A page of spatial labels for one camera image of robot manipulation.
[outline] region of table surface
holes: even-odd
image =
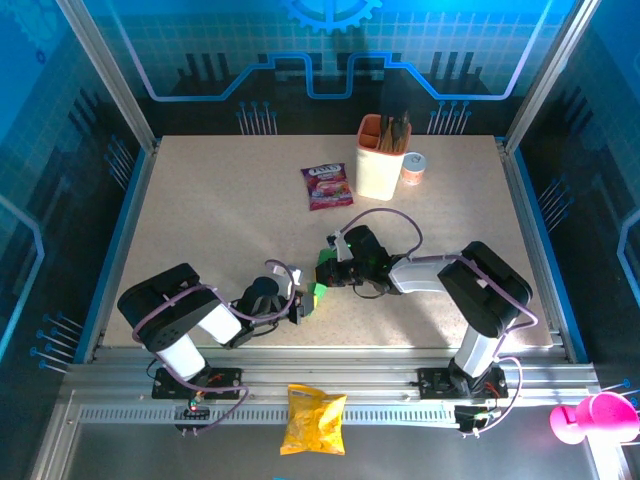
[[[373,207],[399,209],[422,228],[418,255],[459,251],[485,242],[534,290],[537,327],[508,343],[551,344],[495,140],[491,136],[413,136],[410,151],[427,158],[418,186],[398,184],[382,202],[354,192],[349,207],[310,212],[301,168],[344,162],[355,190],[355,136],[167,136],[162,140],[118,288],[127,288],[188,262],[204,283],[235,299],[263,262],[277,258],[313,280],[326,236]],[[389,253],[415,245],[404,219],[375,213],[362,219]],[[330,289],[302,326],[280,328],[251,345],[457,347],[467,323],[448,295],[419,292],[377,300],[350,288]],[[198,345],[215,342],[190,333]],[[104,345],[131,346],[131,327],[113,307]]]

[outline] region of grid pattern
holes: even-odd
[[[129,16],[122,18],[127,34],[147,75],[160,95],[168,95],[179,80],[177,69],[187,69],[187,53],[224,52],[232,75],[258,61],[258,54],[303,51],[322,54],[322,69],[316,75],[339,73],[337,54],[362,50],[401,53],[420,72],[429,72],[436,52],[444,61],[436,78],[442,79],[448,54],[458,52],[453,79],[460,74],[464,53],[473,52],[471,70],[482,68],[480,80],[490,93],[503,93],[539,16],[486,13],[374,13],[362,27],[347,33],[326,35],[301,28],[285,14],[207,14]],[[540,32],[515,89],[523,96],[531,85],[564,16],[551,14]],[[108,43],[113,47],[128,79],[138,77],[128,53],[109,18],[99,18]],[[142,88],[135,80],[134,89]]]
[[[81,137],[67,115],[81,87],[101,92],[103,98],[108,95],[69,30],[0,143],[0,192],[19,208],[26,206],[54,148],[61,152],[77,150]],[[91,117],[90,109],[85,110]],[[0,211],[0,252],[17,224],[12,214]]]
[[[640,205],[640,103],[593,28],[574,51],[556,92],[570,95],[577,86],[593,112],[580,134],[583,146],[609,149],[627,189]]]

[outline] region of purple cable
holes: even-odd
[[[416,229],[416,232],[418,232],[418,244],[412,249],[410,249],[409,251],[407,251],[407,257],[411,256],[413,252],[415,252],[417,249],[419,249],[422,246],[422,240],[424,238],[422,236],[422,230],[420,230],[420,227],[418,226],[418,224],[409,215],[407,215],[404,212],[401,212],[400,210],[396,210],[395,208],[379,207],[379,208],[371,208],[369,210],[365,210],[361,214],[356,215],[353,220],[351,220],[344,227],[342,227],[342,229],[340,230],[340,233],[345,233],[349,229],[349,227],[351,227],[351,225],[356,223],[362,217],[364,217],[365,215],[368,215],[369,213],[374,213],[374,212],[388,212],[388,213],[395,213],[396,215],[400,215],[402,218],[407,220],[411,225],[413,225],[413,228]]]
[[[274,259],[269,259],[265,262],[265,265],[268,263],[274,263],[276,265],[281,266],[282,268],[284,268],[285,272],[287,272],[287,275],[289,275],[289,279],[291,280],[291,284],[295,285],[295,280],[293,278],[293,273],[291,273],[291,270],[289,269],[289,267],[287,267],[287,265],[285,265],[284,263],[282,263],[279,260],[274,260]],[[236,315],[239,316],[241,318],[244,318],[246,320],[249,320],[251,322],[254,322],[255,324],[259,325],[260,323],[264,323],[264,322],[268,322],[270,320],[274,320],[280,316],[282,316],[284,313],[286,313],[289,310],[289,307],[291,307],[291,305],[293,304],[293,300],[295,298],[295,290],[293,290],[291,292],[291,295],[289,296],[289,300],[287,301],[287,303],[285,304],[284,308],[282,310],[280,310],[279,312],[273,313],[271,315],[267,315],[264,317],[251,317],[249,315],[245,315],[243,313],[238,312],[236,309],[234,309],[233,307],[231,307],[218,293],[217,293],[217,289],[212,287],[211,285],[195,285],[193,287],[189,287],[186,290],[183,290],[182,292],[180,292],[179,294],[171,297],[170,299],[168,299],[166,302],[164,302],[163,304],[159,305],[158,307],[154,308],[150,313],[148,313],[142,320],[140,320],[140,322],[138,322],[138,324],[134,327],[133,332],[131,333],[131,336],[133,337],[133,340],[137,343],[143,343],[142,340],[140,339],[140,330],[142,330],[142,328],[144,328],[145,325],[147,325],[151,320],[153,320],[157,315],[159,315],[160,313],[162,313],[163,311],[165,311],[167,308],[175,305],[176,302],[180,301],[181,299],[183,299],[184,297],[186,297],[187,295],[192,294],[193,292],[197,292],[200,290],[211,290],[212,292],[214,292],[216,294],[216,296],[220,299],[220,302],[225,305],[229,310],[231,310],[231,312]],[[167,371],[169,372],[169,374],[171,374],[171,376],[173,377],[173,379],[178,382],[180,385],[182,385],[183,387],[189,388],[191,390],[194,390],[196,392],[205,392],[205,393],[223,393],[223,392],[237,392],[237,391],[242,391],[244,392],[244,394],[242,395],[242,397],[240,398],[240,400],[238,400],[238,402],[231,407],[231,409],[226,412],[224,415],[222,415],[219,419],[217,419],[215,422],[207,425],[206,427],[202,427],[200,429],[198,429],[198,432],[205,432],[207,430],[212,429],[213,427],[215,427],[216,425],[219,425],[221,422],[223,422],[224,420],[226,420],[227,418],[229,418],[230,415],[233,414],[233,412],[235,412],[240,405],[242,405],[244,403],[244,401],[247,399],[247,397],[249,396],[249,387],[246,387],[244,385],[238,385],[238,386],[234,386],[234,387],[200,387],[198,385],[194,385],[192,383],[187,382],[186,380],[183,380],[182,377],[180,377],[180,375],[178,375],[176,372],[173,371],[173,369],[171,367],[169,367],[168,365],[166,365],[164,363],[164,361],[162,360],[162,358],[160,358],[160,356],[156,355],[155,353],[153,354],[156,359],[158,361],[160,361],[164,367],[167,369]]]
[[[461,261],[467,267],[469,267],[473,271],[473,273],[475,273],[478,277],[480,277],[482,280],[487,282],[487,285],[489,287],[491,287],[493,290],[495,290],[495,292],[498,293],[502,298],[504,298],[513,307],[517,308],[520,312],[524,313],[527,317],[529,317],[531,319],[529,322],[520,323],[518,325],[513,325],[513,323],[512,323],[511,325],[509,325],[505,329],[504,334],[500,338],[500,341],[498,342],[498,346],[496,347],[496,350],[495,350],[495,352],[493,354],[494,357],[500,351],[500,348],[502,347],[502,344],[504,343],[504,341],[507,338],[507,335],[509,333],[515,332],[516,330],[520,330],[520,329],[523,329],[523,328],[534,327],[534,326],[536,326],[538,324],[538,317],[536,317],[535,314],[531,310],[529,310],[527,307],[525,307],[520,302],[518,302],[515,298],[513,298],[511,295],[509,295],[500,285],[498,285],[496,282],[494,282],[491,279],[491,277],[489,277],[489,275],[487,275],[482,270],[480,270],[480,268],[474,262],[469,260],[468,258],[465,258],[462,255],[448,254],[448,255],[431,255],[431,256],[428,256],[428,257],[417,257],[417,258],[411,259],[411,261],[413,263],[429,263],[429,262],[433,262],[435,260],[459,260],[459,261]]]

